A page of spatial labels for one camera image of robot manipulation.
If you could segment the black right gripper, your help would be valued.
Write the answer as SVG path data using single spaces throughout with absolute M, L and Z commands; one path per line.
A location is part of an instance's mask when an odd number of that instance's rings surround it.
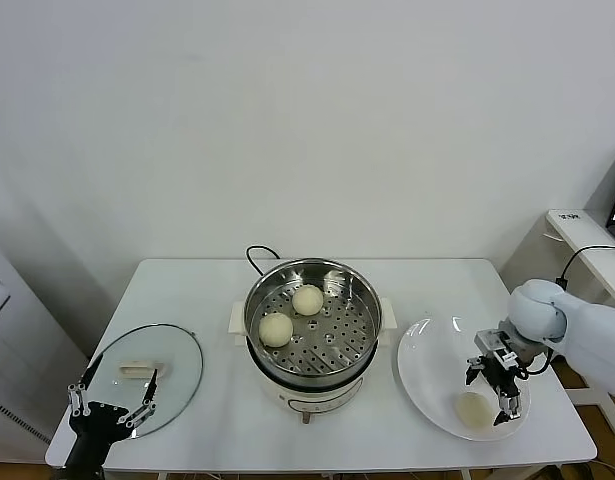
M 505 369 L 497 360 L 484 356 L 469 358 L 467 364 L 465 385 L 471 385 L 481 372 L 496 393 L 498 413 L 493 421 L 494 427 L 526 417 L 531 406 L 530 391 L 517 387 L 512 371 Z

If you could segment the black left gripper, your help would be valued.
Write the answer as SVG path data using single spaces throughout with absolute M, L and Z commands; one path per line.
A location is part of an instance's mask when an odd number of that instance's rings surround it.
M 67 467 L 100 468 L 114 443 L 128 439 L 155 409 L 158 370 L 155 369 L 141 405 L 129 412 L 124 407 L 88 402 L 87 390 L 100 365 L 97 356 L 80 379 L 67 387 L 70 406 L 69 426 L 76 440 L 66 460 Z

